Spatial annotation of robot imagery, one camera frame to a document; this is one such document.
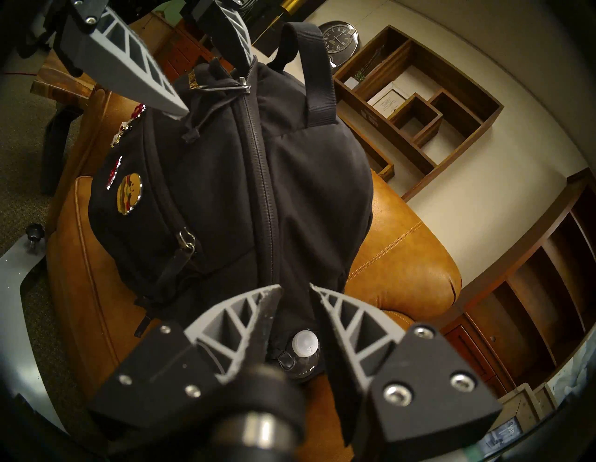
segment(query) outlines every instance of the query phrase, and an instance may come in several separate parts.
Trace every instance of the carpet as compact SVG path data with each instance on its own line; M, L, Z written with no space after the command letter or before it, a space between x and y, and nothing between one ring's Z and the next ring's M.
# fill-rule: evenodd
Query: carpet
M39 190L44 129L55 101L29 92L33 73L46 55L27 60L12 56L0 75L0 255L24 234L30 223L44 223L50 198ZM66 153L74 143L79 119L71 125ZM21 286L23 312L33 354L50 400L62 424L77 441L96 446L100 434L86 412L70 370L49 291L45 259Z

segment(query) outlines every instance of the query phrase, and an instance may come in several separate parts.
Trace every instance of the black backpack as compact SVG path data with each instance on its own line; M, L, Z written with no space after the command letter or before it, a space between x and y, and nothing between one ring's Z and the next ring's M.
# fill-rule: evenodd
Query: black backpack
M298 49L306 85L284 73ZM255 57L246 80L215 59L174 89L186 118L139 105L114 137L93 178L91 228L147 310L135 335L152 318L186 327L279 283L275 356L316 332L309 283L343 291L373 217L370 167L336 116L321 32L288 23L276 58Z

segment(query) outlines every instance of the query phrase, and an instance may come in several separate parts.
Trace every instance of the black strap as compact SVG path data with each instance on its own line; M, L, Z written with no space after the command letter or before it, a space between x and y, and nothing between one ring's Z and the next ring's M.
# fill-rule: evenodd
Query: black strap
M140 339L143 336L152 320L153 318L151 318L149 315L145 315L145 317L141 320L139 327L137 327L135 330L135 337L137 339Z
M280 47L268 66L283 73L284 67L300 51L306 87L309 127L334 123L336 98L331 77L331 65L319 28L310 23L286 23L281 29Z
M201 119L197 122L196 125L193 125L193 116L196 114L198 105L201 100L200 97L195 98L191 102L190 112L187 116L186 121L184 122L184 126L188 129L188 131L182 135L182 139L187 143L191 143L191 142L194 142L197 139L199 139L201 136L199 133L199 130L201 129L203 124L209 119L209 117L211 117L211 115L215 111L221 109L224 106L227 106L232 101L234 101L236 98L238 98L242 95L243 95L242 92L234 91L233 93L226 95L224 98L221 98L217 103L213 104L212 106L209 107L209 109L207 109L205 114L203 114L201 116Z

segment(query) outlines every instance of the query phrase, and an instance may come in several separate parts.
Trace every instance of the metal clip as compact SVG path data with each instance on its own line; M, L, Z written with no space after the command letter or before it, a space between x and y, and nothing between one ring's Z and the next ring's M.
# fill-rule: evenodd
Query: metal clip
M182 233L186 234L190 239L188 241L184 239ZM178 244L182 250L186 250L189 253L194 253L195 245L197 244L197 238L195 238L190 231L184 228L183 231L178 232L176 239L178 240Z
M220 87L211 87L209 85L199 85L196 87L199 91L204 92L212 92L212 91L226 91L226 90L242 90L245 93L250 93L250 85L246 84L246 79L244 77L240 77L240 84L235 86L220 86Z

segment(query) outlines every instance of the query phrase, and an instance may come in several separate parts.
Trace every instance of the black knob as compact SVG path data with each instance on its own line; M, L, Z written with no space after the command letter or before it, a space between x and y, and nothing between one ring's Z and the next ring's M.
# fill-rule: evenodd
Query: black knob
M45 236L44 227L39 223L31 223L27 229L25 229L25 232L27 233L27 238L31 242L39 242Z

